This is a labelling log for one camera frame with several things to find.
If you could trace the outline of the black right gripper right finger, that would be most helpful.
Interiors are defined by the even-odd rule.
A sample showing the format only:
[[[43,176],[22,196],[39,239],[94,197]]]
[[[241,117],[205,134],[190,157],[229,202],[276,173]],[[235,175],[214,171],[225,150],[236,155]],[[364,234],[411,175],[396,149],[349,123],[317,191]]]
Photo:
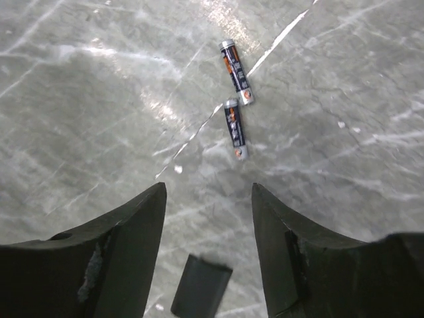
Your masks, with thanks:
[[[269,317],[422,317],[423,234],[362,242],[252,186],[252,216]]]

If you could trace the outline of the black battery compartment cover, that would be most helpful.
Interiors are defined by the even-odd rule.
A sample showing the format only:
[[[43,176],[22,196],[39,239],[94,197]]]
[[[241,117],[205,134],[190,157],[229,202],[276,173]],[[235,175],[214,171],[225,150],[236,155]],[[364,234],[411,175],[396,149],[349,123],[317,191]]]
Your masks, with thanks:
[[[170,311],[176,317],[214,318],[233,269],[190,254]]]

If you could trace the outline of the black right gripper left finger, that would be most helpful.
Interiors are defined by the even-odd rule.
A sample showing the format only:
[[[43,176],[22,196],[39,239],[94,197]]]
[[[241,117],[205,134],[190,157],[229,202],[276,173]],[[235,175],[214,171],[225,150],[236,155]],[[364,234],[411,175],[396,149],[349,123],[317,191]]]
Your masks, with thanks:
[[[3,245],[1,316],[142,317],[166,199],[160,182],[50,239]]]

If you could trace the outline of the AAA battery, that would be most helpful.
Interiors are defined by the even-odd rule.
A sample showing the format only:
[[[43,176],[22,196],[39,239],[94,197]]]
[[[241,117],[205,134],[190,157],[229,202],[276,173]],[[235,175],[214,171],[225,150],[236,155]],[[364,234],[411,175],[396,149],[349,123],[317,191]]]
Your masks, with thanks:
[[[238,99],[228,99],[224,102],[223,107],[235,156],[239,160],[245,160],[248,158],[248,149],[242,128],[239,101]]]
[[[219,50],[240,102],[243,105],[254,103],[254,95],[239,58],[235,42],[232,39],[224,40],[220,43]]]

